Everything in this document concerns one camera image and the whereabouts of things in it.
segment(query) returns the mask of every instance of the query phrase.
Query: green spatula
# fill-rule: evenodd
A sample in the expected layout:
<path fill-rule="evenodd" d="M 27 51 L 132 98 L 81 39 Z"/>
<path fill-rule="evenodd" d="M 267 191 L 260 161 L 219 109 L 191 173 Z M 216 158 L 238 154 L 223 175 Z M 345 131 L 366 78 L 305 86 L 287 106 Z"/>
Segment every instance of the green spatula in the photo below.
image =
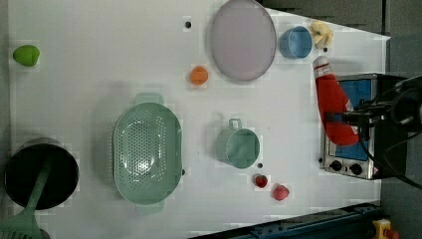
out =
<path fill-rule="evenodd" d="M 31 196 L 25 209 L 18 215 L 0 224 L 0 239 L 42 239 L 40 228 L 38 227 L 34 213 L 50 170 L 51 159 L 46 158 L 43 163 L 43 167 L 38 174 L 37 181 L 35 182 L 34 189 L 31 192 Z"/>

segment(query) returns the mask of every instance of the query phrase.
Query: blue bowl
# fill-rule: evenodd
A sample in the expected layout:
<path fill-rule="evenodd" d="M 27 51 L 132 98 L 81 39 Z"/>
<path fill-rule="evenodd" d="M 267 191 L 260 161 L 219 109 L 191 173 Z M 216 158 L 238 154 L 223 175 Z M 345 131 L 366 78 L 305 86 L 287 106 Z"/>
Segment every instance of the blue bowl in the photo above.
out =
<path fill-rule="evenodd" d="M 313 39 L 305 27 L 295 27 L 280 38 L 280 51 L 290 59 L 307 57 L 313 49 Z"/>

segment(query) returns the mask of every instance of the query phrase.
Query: spatula handle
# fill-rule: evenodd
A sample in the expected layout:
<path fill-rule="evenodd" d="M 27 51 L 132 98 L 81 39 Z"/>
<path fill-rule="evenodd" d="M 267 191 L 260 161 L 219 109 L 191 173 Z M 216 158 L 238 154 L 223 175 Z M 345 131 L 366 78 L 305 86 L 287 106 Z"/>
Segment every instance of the spatula handle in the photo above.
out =
<path fill-rule="evenodd" d="M 49 177 L 51 168 L 52 158 L 47 156 L 38 174 L 37 181 L 35 182 L 34 189 L 32 189 L 31 196 L 29 197 L 25 210 L 35 211 L 35 208 L 38 204 L 38 200 L 40 199 L 41 194 L 43 193 L 44 186 L 46 185 L 47 178 Z"/>

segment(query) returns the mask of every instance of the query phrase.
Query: cable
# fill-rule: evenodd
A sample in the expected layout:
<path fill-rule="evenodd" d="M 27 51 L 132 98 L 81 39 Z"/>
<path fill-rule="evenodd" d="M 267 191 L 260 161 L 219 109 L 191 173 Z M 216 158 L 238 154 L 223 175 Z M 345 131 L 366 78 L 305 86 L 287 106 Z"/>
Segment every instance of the cable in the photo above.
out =
<path fill-rule="evenodd" d="M 404 143 L 404 142 L 407 142 L 408 140 L 410 140 L 410 139 L 412 139 L 412 138 L 416 137 L 417 135 L 419 135 L 419 134 L 421 134 L 421 133 L 422 133 L 422 132 L 416 132 L 416 133 L 414 133 L 413 135 L 408 136 L 406 139 L 401 140 L 401 141 L 397 142 L 396 144 L 394 144 L 394 145 L 392 145 L 392 146 L 390 146 L 390 147 L 388 147 L 387 149 L 385 149 L 385 150 L 384 150 L 384 159 L 385 159 L 385 161 L 387 162 L 387 164 L 388 164 L 388 166 L 389 166 L 390 168 L 392 168 L 392 166 L 391 166 L 390 161 L 389 161 L 389 160 L 388 160 L 388 158 L 387 158 L 387 154 L 388 154 L 388 152 L 389 152 L 391 149 L 393 149 L 394 147 L 396 147 L 396 146 L 398 146 L 398 145 L 400 145 L 400 144 L 402 144 L 402 143 Z M 419 184 L 419 183 L 416 183 L 416 182 L 412 181 L 411 179 L 409 179 L 408 177 L 406 177 L 406 176 L 404 176 L 404 175 L 403 175 L 403 176 L 401 176 L 401 175 L 396 175 L 395 177 L 397 177 L 397 179 L 399 179 L 399 180 L 401 180 L 401 181 L 403 181 L 403 182 L 405 182 L 405 183 L 407 183 L 407 184 L 409 184 L 409 185 L 412 185 L 412 186 L 414 186 L 414 187 L 416 187 L 416 188 L 418 188 L 418 189 L 422 190 L 422 185 L 421 185 L 421 184 Z"/>
<path fill-rule="evenodd" d="M 392 148 L 396 147 L 397 145 L 400 145 L 401 143 L 404 143 L 404 142 L 406 142 L 406 141 L 408 141 L 408 140 L 412 139 L 413 137 L 415 137 L 415 136 L 419 135 L 420 133 L 421 133 L 421 132 L 417 132 L 417 133 L 415 133 L 415 134 L 413 134 L 413 135 L 411 135 L 411 136 L 407 137 L 405 140 L 402 140 L 402 141 L 400 141 L 400 142 L 398 142 L 398 143 L 396 143 L 396 144 L 394 144 L 394 145 L 392 145 L 392 146 L 388 147 L 387 149 L 385 149 L 385 150 L 384 150 L 384 159 L 385 159 L 385 161 L 386 161 L 386 162 L 387 162 L 387 164 L 388 164 L 388 167 L 386 167 L 385 165 L 383 165 L 383 163 L 382 163 L 381 161 L 377 161 L 377 160 L 375 159 L 375 157 L 374 157 L 374 156 L 373 156 L 373 155 L 369 152 L 369 150 L 366 148 L 366 146 L 365 146 L 365 144 L 364 144 L 364 142 L 363 142 L 362 136 L 361 136 L 361 126 L 360 126 L 360 124 L 359 124 L 359 126 L 357 127 L 357 136 L 358 136 L 358 139 L 359 139 L 359 144 L 360 144 L 360 146 L 362 147 L 363 151 L 364 151 L 364 152 L 368 155 L 368 157 L 369 157 L 370 159 L 372 159 L 374 162 L 375 162 L 375 161 L 376 161 L 376 162 L 378 162 L 378 163 L 381 165 L 381 167 L 383 167 L 384 169 L 386 169 L 386 170 L 390 171 L 391 173 L 393 173 L 393 175 L 394 175 L 397 179 L 399 179 L 400 181 L 402 181 L 402 182 L 404 182 L 404 183 L 407 183 L 407 184 L 409 184 L 409 185 L 411 185 L 411 186 L 414 186 L 414 187 L 416 187 L 416 188 L 418 188 L 418 189 L 422 190 L 422 185 L 421 185 L 421 184 L 416 183 L 415 181 L 413 181 L 413 180 L 409 179 L 409 178 L 408 178 L 408 177 L 406 177 L 405 175 L 397 175 L 397 174 L 398 174 L 398 173 L 397 173 L 397 171 L 396 171 L 393 167 L 391 167 L 391 164 L 389 163 L 389 161 L 388 161 L 388 159 L 387 159 L 387 151 L 391 150 Z"/>
<path fill-rule="evenodd" d="M 390 90 L 387 90 L 386 92 L 382 93 L 381 95 L 376 96 L 371 102 L 376 103 L 380 98 L 385 97 L 386 95 L 402 88 L 403 85 L 395 86 L 391 88 Z"/>

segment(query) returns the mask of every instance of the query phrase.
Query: black frying pan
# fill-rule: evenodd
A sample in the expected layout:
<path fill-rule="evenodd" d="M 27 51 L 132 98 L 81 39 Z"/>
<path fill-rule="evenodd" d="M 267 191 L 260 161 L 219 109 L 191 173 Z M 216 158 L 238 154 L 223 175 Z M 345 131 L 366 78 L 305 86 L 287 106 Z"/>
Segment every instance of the black frying pan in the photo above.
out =
<path fill-rule="evenodd" d="M 19 150 L 6 167 L 6 192 L 17 204 L 26 206 L 47 155 L 54 160 L 37 210 L 55 207 L 66 201 L 75 191 L 79 168 L 74 157 L 57 145 L 34 144 Z"/>

